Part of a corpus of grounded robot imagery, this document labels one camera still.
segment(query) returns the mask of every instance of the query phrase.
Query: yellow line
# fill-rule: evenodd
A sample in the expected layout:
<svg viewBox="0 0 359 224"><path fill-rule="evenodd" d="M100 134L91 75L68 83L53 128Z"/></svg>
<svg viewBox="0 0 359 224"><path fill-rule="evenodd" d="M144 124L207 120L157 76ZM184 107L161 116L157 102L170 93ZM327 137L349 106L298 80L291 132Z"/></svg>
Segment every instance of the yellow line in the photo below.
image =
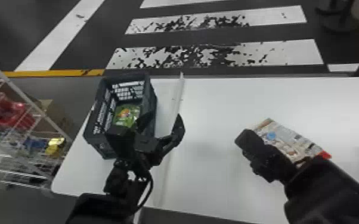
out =
<svg viewBox="0 0 359 224"><path fill-rule="evenodd" d="M104 69L50 70L50 71L4 71L7 77L61 77L61 76L101 76Z"/></svg>

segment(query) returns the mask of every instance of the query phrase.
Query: crosswalk stripe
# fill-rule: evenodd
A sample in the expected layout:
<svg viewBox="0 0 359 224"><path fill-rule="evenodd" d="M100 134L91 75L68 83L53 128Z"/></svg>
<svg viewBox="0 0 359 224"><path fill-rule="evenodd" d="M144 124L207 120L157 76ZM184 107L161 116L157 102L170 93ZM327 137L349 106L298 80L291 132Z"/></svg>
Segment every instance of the crosswalk stripe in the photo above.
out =
<svg viewBox="0 0 359 224"><path fill-rule="evenodd" d="M300 5L259 8L254 10L223 11L154 18L136 18L125 34L176 32L182 30L216 29L306 23Z"/></svg>
<svg viewBox="0 0 359 224"><path fill-rule="evenodd" d="M48 70L104 0L81 0L15 71Z"/></svg>
<svg viewBox="0 0 359 224"><path fill-rule="evenodd" d="M359 67L359 63L351 64L328 64L330 72L354 72Z"/></svg>
<svg viewBox="0 0 359 224"><path fill-rule="evenodd" d="M315 40L118 48L106 69L172 69L210 66L299 66L323 64Z"/></svg>
<svg viewBox="0 0 359 224"><path fill-rule="evenodd" d="M141 8L161 7L167 5L185 5L201 2L216 2L216 1L230 1L230 0L145 0Z"/></svg>

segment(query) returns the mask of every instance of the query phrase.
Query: store shelf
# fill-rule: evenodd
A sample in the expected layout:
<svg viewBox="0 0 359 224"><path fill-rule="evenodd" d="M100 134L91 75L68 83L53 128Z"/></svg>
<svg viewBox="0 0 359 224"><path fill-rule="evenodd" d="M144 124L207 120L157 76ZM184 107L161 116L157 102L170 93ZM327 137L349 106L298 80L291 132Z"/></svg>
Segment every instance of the store shelf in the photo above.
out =
<svg viewBox="0 0 359 224"><path fill-rule="evenodd" d="M45 125L48 131L39 131ZM71 142L39 104L0 71L0 183L49 188Z"/></svg>

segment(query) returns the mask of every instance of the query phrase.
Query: black cable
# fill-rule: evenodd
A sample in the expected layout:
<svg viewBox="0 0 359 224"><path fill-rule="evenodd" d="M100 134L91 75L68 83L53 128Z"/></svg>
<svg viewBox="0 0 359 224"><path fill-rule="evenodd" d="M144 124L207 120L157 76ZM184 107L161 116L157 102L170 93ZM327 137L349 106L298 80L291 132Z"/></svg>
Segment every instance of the black cable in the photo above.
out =
<svg viewBox="0 0 359 224"><path fill-rule="evenodd" d="M153 178L152 178L151 175L150 175L150 180L149 180L149 181L150 181L149 190L147 191L145 198L143 198L142 202L138 205L138 207L137 207L137 209L135 210L134 214L135 214L137 211L139 211L139 209L141 209L141 208L145 205L146 201L149 199L149 196L150 196L150 194L151 194L151 191L153 190Z"/></svg>
<svg viewBox="0 0 359 224"><path fill-rule="evenodd" d="M141 165L143 171L145 171L145 173L147 173L147 178L149 179L150 182L150 186L149 186L149 190L146 193L145 198L143 198L142 202L137 206L137 208L135 209L134 213L135 214L137 211L139 211L139 209L141 209L143 207L143 205L146 203L146 201L148 200L151 191L153 190L153 177L151 176L151 173L149 171L148 168L146 168L146 165L143 163L143 160L140 159L139 155L137 153L135 153L135 158L138 160L139 164Z"/></svg>

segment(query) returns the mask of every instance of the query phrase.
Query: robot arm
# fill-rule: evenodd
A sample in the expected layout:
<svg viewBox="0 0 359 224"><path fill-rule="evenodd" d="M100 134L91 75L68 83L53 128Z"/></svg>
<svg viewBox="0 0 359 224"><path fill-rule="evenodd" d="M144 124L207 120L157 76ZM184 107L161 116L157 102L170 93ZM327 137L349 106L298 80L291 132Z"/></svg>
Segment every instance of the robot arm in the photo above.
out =
<svg viewBox="0 0 359 224"><path fill-rule="evenodd" d="M307 157L297 167L248 129L235 143L255 174L284 185L288 198L284 210L290 224L359 224L359 183L330 160Z"/></svg>
<svg viewBox="0 0 359 224"><path fill-rule="evenodd" d="M146 203L153 189L149 170L158 166L185 134L182 118L177 115L170 135L146 137L141 133L152 119L152 113L145 114L131 128L123 126L107 132L117 159L103 189L106 194L82 194L66 224L132 223L134 214ZM135 174L134 179L129 178L129 172ZM146 196L140 202L147 185Z"/></svg>

